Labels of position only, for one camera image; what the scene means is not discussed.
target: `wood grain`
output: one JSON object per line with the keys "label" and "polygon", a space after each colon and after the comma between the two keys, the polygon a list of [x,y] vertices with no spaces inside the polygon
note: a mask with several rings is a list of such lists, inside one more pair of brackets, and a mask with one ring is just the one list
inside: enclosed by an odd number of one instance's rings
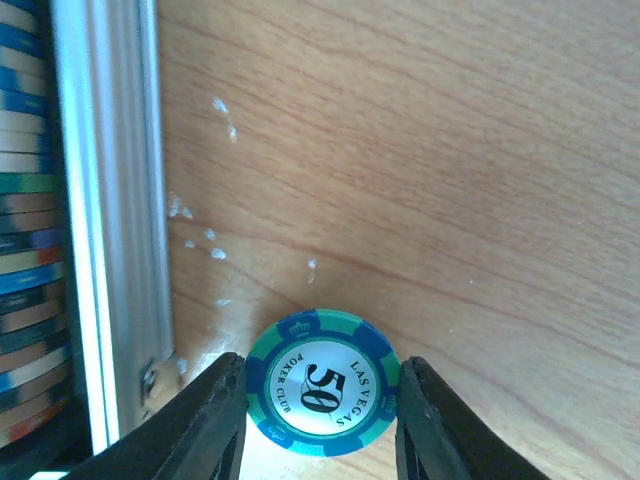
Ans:
{"label": "wood grain", "polygon": [[[552,478],[640,478],[637,1],[159,15],[167,183],[193,213],[170,220],[188,379],[286,314],[344,309]],[[243,478],[387,479],[394,462],[391,430],[311,459],[252,427]]]}

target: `stack of poker chips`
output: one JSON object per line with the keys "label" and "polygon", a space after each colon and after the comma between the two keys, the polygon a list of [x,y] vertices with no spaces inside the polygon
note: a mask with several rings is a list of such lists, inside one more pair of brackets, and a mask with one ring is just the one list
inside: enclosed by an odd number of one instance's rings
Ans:
{"label": "stack of poker chips", "polygon": [[70,400],[59,175],[34,0],[0,0],[0,448]]}

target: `white residue spot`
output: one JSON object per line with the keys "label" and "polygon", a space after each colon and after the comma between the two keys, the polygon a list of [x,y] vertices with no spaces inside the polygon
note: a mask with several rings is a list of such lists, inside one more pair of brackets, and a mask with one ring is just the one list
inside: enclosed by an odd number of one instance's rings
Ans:
{"label": "white residue spot", "polygon": [[316,265],[317,265],[316,259],[315,258],[309,259],[309,261],[307,262],[307,265],[311,269],[311,271],[309,272],[309,276],[307,277],[307,283],[313,283],[313,281],[316,279]]}
{"label": "white residue spot", "polygon": [[215,108],[216,110],[218,110],[220,113],[224,113],[225,115],[229,114],[229,109],[227,108],[227,106],[224,104],[224,102],[222,101],[222,99],[215,97],[213,99],[213,108]]}
{"label": "white residue spot", "polygon": [[229,109],[227,108],[225,103],[222,101],[222,99],[218,97],[215,97],[213,99],[213,108],[215,108],[217,111],[219,111],[221,114],[224,115],[224,119],[227,122],[227,135],[229,135],[229,139],[233,143],[236,143],[236,140],[238,140],[238,131],[236,130],[235,125],[233,124],[233,120],[231,120]]}
{"label": "white residue spot", "polygon": [[176,362],[176,367],[178,368],[178,373],[181,376],[184,375],[185,373],[187,373],[187,365],[188,365],[187,361],[182,357],[180,357],[178,359],[178,361]]}
{"label": "white residue spot", "polygon": [[233,125],[227,125],[227,133],[229,133],[231,141],[236,143],[236,140],[238,140],[238,131],[236,130],[236,127]]}
{"label": "white residue spot", "polygon": [[224,260],[227,258],[227,254],[221,248],[214,248],[211,250],[211,258],[215,258],[216,260]]}
{"label": "white residue spot", "polygon": [[180,213],[180,209],[182,208],[182,200],[179,196],[171,194],[169,196],[169,216],[175,217],[178,213]]}

